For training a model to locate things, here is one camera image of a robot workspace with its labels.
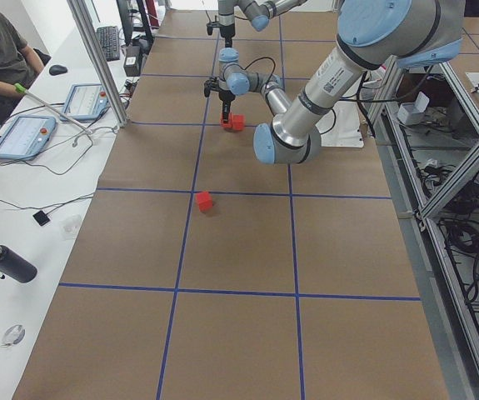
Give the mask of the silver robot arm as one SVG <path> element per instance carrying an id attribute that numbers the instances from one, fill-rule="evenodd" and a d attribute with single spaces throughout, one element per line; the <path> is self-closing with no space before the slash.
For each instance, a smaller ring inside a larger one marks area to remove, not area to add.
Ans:
<path id="1" fill-rule="evenodd" d="M 218 30 L 224 39 L 225 47 L 232 47 L 232 40 L 236 34 L 235 8 L 239 8 L 252 27 L 260 32 L 264 30 L 271 19 L 286 13 L 293 8 L 304 4 L 306 0 L 265 1 L 258 3 L 254 0 L 218 0 L 217 16 L 207 23 L 207 34 L 211 36 Z"/>
<path id="2" fill-rule="evenodd" d="M 337 19 L 337 44 L 306 86 L 290 100 L 271 74 L 248 72 L 232 47 L 234 11 L 240 8 L 257 30 L 298 1 L 221 1 L 217 25 L 225 39 L 217 87 L 232 96 L 260 93 L 273 119 L 256 127 L 253 148 L 266 164 L 304 163 L 320 150 L 317 123 L 366 71 L 389 57 L 401 68 L 425 67 L 453 59 L 461 49 L 463 1 L 345 1 Z"/>

